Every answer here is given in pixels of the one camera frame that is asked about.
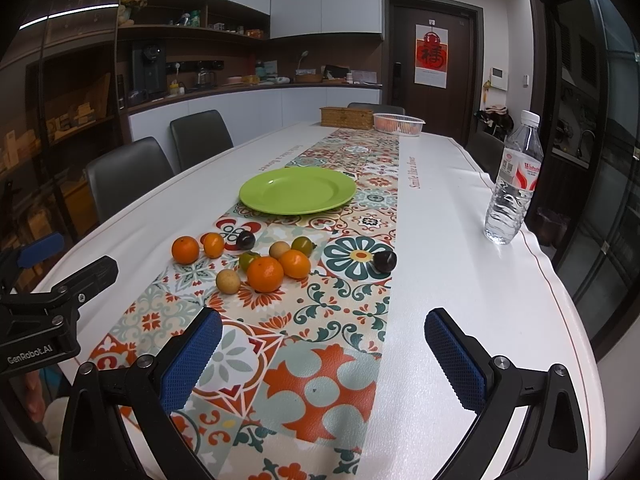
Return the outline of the tan longan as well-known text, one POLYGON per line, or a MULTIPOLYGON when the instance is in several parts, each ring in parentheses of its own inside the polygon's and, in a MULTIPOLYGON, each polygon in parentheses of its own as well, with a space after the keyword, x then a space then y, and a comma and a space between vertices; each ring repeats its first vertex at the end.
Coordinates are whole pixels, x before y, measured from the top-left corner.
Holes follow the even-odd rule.
POLYGON ((239 275, 232 269, 224 269, 216 275, 216 287, 225 295, 236 294, 241 286, 239 275))
POLYGON ((286 252, 291 249, 290 245, 283 240, 274 242, 269 248, 269 255, 272 258, 279 260, 286 252))

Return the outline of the small orange kumquat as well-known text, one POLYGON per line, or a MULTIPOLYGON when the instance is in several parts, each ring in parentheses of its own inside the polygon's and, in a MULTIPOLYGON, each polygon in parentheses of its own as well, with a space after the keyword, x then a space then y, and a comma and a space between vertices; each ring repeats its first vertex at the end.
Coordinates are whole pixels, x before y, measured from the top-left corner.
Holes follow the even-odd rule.
POLYGON ((211 259, 219 258, 224 252, 224 238, 215 232, 209 232, 201 237, 204 254, 211 259))

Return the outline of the green tomato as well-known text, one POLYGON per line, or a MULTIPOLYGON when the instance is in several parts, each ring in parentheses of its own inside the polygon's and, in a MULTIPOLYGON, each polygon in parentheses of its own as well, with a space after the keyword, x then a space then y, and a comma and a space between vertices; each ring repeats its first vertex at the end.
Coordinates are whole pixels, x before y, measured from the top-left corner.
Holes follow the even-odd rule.
POLYGON ((258 252, 243 252, 242 255, 239 256, 240 269, 246 272, 250 264, 259 257, 258 252))
POLYGON ((317 245, 314 244, 314 242, 306 236, 296 237, 296 239, 293 240, 291 243, 292 249, 297 250, 298 252, 301 252, 306 257, 310 257, 312 252, 314 251, 314 248, 316 247, 317 245))

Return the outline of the large orange mandarin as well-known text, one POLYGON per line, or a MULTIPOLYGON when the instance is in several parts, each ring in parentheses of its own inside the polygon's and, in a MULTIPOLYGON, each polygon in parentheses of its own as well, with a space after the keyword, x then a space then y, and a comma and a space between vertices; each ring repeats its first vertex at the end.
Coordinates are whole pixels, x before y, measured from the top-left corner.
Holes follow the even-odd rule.
POLYGON ((275 292, 283 282, 281 263, 272 257, 254 259, 246 270, 247 283, 256 292, 275 292))

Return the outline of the dark plum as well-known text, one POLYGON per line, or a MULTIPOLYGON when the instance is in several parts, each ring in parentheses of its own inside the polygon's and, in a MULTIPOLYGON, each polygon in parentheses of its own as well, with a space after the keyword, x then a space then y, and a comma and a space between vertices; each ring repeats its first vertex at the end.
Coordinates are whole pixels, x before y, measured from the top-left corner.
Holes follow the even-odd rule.
POLYGON ((235 246, 239 250, 251 250, 256 243, 256 238, 253 232, 243 230, 239 232, 235 240, 235 246))
POLYGON ((375 252, 372 263, 378 273, 390 273, 397 266, 397 255, 392 250, 375 252))

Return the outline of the near grey chair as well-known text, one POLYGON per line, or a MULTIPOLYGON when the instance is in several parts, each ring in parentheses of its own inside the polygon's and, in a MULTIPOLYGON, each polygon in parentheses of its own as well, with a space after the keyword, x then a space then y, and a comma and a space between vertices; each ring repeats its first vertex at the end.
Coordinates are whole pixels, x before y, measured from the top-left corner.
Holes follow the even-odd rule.
POLYGON ((101 223, 174 176, 160 144, 152 136, 93 160, 86 174, 101 223))

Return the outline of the grey chair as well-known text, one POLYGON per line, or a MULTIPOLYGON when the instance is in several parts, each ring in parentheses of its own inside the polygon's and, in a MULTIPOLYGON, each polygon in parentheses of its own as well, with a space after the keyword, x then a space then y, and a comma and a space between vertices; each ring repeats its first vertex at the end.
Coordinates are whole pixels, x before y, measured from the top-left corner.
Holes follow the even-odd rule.
POLYGON ((230 133, 218 110, 175 119, 169 129, 181 171, 233 148, 230 133))
POLYGON ((160 144, 152 136, 93 160, 86 174, 101 223, 174 176, 160 144))

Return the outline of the white tablecloth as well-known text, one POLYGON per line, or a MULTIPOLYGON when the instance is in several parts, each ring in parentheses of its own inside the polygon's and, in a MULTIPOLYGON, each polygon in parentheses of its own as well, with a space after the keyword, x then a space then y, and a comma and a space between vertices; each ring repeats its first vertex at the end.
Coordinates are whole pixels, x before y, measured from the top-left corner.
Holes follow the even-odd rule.
MULTIPOLYGON (((80 312, 80 358, 91 352, 171 259, 172 242, 200 237, 263 172, 293 167, 335 130, 298 124, 270 132, 178 174, 73 247, 41 282, 50 288, 99 256, 113 257, 117 282, 80 312)), ((506 246, 484 234, 491 184, 456 142, 424 133, 399 143, 396 234, 390 308, 372 413, 352 479, 429 479, 471 426, 473 414, 427 347, 428 312, 446 309, 490 354, 515 365, 570 372, 585 426, 588 471, 605 474, 605 409, 596 361, 570 295, 541 251, 521 231, 506 246)))

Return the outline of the patterned table runner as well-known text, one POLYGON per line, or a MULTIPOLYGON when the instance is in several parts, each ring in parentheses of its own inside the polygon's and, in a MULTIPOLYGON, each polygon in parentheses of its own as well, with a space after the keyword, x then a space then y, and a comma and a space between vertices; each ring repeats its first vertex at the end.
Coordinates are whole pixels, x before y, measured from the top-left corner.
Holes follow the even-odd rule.
POLYGON ((168 263, 91 352, 102 370, 154 354, 199 310, 222 319, 221 340, 182 410, 183 439, 217 479, 351 479, 372 413, 390 308, 390 276, 375 252, 396 234, 399 143, 373 131, 335 130, 293 167, 328 168, 356 181, 340 208, 293 218, 237 204, 213 223, 226 246, 218 259, 168 263), (239 232, 253 232, 239 250, 239 232), (314 244, 310 273, 284 274, 275 292, 256 292, 240 269, 243 252, 269 255, 274 242, 314 244), (232 269, 241 286, 222 294, 216 275, 232 269))

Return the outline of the black coffee machine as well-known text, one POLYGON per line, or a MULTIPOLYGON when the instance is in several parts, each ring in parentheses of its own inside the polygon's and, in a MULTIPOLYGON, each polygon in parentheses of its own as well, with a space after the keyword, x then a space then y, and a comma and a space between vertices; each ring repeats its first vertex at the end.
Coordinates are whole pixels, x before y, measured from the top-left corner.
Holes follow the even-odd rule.
POLYGON ((131 58, 130 91, 151 99, 163 96, 166 90, 165 49, 158 44, 134 46, 131 58))

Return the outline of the green plate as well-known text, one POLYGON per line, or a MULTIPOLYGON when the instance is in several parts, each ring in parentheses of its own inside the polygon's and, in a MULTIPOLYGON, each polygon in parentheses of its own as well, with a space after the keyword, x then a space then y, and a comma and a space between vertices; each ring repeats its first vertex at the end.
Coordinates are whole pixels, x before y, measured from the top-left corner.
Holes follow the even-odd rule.
POLYGON ((319 167, 285 167, 246 181, 239 190, 239 200, 264 214, 302 216, 345 205, 356 191, 356 181, 341 172, 319 167))

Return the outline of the clear water bottle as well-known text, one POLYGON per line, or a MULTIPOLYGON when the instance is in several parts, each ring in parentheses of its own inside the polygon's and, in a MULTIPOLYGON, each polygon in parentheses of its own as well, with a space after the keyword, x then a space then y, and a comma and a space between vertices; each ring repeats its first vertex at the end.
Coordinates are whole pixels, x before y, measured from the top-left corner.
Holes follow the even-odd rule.
POLYGON ((539 123, 537 114, 522 110, 521 125, 504 141, 484 225, 485 236, 495 244, 512 242, 534 195, 544 160, 539 123))

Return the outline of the clear plastic fruit container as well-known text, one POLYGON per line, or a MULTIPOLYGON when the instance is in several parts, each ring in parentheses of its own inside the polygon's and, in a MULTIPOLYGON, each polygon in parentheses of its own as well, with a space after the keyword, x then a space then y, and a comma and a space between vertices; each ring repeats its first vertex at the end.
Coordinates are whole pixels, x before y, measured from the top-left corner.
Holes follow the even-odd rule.
POLYGON ((418 136, 424 125, 425 122, 420 118, 401 114, 375 113, 373 115, 373 127, 382 133, 418 136))

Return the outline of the dark wooden door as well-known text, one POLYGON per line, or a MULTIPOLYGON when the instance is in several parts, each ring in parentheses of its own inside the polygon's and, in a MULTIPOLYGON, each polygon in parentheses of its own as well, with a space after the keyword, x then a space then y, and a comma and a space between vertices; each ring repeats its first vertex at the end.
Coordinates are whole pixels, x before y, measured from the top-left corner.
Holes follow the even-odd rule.
POLYGON ((384 3, 384 102, 464 145, 480 107, 483 9, 454 0, 384 3))

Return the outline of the red poster on door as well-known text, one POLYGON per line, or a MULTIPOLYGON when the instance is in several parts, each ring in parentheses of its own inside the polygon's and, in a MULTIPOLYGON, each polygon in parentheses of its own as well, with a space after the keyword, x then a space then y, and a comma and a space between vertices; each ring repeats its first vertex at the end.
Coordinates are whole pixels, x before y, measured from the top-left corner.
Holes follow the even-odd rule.
POLYGON ((446 89, 449 58, 448 30, 433 24, 416 24, 416 55, 414 82, 446 89))

